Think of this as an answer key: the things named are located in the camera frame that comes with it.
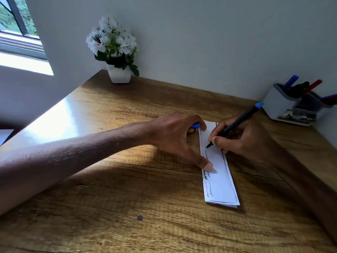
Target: potted plant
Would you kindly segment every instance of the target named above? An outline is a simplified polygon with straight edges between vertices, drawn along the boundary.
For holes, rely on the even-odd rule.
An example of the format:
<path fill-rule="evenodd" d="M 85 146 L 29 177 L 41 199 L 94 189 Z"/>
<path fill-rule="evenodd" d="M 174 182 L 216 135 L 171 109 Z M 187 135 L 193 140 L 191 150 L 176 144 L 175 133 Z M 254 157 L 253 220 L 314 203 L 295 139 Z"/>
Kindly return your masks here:
<path fill-rule="evenodd" d="M 133 64 L 138 51 L 136 38 L 128 30 L 120 29 L 112 17 L 102 17 L 86 40 L 95 59 L 107 63 L 107 71 L 113 83 L 128 83 L 132 73 L 139 76 Z"/>

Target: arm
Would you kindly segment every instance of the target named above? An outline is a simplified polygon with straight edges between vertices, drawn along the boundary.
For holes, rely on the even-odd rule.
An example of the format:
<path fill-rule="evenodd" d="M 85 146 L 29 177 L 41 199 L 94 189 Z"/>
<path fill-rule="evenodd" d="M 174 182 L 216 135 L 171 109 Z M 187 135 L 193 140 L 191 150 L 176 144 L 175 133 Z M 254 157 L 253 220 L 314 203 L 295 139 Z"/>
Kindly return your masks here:
<path fill-rule="evenodd" d="M 198 115 L 173 114 L 111 131 L 1 152 L 0 215 L 84 168 L 138 145 L 153 144 L 211 170 L 210 162 L 186 143 L 186 133 L 191 132 L 189 128 L 195 122 L 206 129 Z"/>
<path fill-rule="evenodd" d="M 261 123 L 253 119 L 241 124 L 231 139 L 218 137 L 219 132 L 235 119 L 232 117 L 219 123 L 209 141 L 225 153 L 232 151 L 248 159 L 270 164 L 272 170 L 303 198 L 337 242 L 337 193 L 274 141 Z"/>

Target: wood grain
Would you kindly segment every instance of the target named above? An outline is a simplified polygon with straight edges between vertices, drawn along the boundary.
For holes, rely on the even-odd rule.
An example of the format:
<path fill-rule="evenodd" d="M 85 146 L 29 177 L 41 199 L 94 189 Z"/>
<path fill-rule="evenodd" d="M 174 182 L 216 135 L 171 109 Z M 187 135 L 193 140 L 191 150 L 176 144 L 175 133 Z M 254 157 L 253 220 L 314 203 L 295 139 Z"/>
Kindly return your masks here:
<path fill-rule="evenodd" d="M 0 151 L 151 120 L 242 114 L 255 101 L 100 71 Z M 281 145 L 337 189 L 336 150 L 312 127 L 256 114 Z M 188 136 L 199 152 L 198 135 Z M 200 170 L 140 146 L 117 153 L 0 217 L 0 252 L 336 252 L 323 228 L 267 165 L 227 155 L 241 206 L 204 202 Z"/>

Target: left hand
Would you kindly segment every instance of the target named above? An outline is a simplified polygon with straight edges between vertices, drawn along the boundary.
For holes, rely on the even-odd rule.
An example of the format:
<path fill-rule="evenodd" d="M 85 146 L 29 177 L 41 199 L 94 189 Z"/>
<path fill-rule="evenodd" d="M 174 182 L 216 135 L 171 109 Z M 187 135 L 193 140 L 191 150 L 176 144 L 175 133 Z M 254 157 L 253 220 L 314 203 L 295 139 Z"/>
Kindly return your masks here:
<path fill-rule="evenodd" d="M 145 124 L 150 144 L 165 152 L 190 160 L 205 171 L 211 171 L 213 169 L 212 164 L 206 158 L 194 152 L 186 141 L 187 132 L 194 131 L 190 127 L 196 122 L 200 123 L 200 128 L 203 131 L 206 129 L 203 119 L 194 114 L 163 115 L 155 120 L 145 122 Z"/>

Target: white pen holder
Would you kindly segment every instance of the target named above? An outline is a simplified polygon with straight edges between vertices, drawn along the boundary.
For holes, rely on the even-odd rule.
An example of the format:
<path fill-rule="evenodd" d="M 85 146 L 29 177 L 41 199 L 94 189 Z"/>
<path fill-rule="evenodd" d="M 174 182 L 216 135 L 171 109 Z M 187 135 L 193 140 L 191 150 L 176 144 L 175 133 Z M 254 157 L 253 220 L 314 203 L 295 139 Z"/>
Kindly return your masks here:
<path fill-rule="evenodd" d="M 301 98 L 293 98 L 286 95 L 282 87 L 282 84 L 273 84 L 263 100 L 262 108 L 273 120 L 310 126 L 333 108 L 322 103 L 312 91 Z"/>

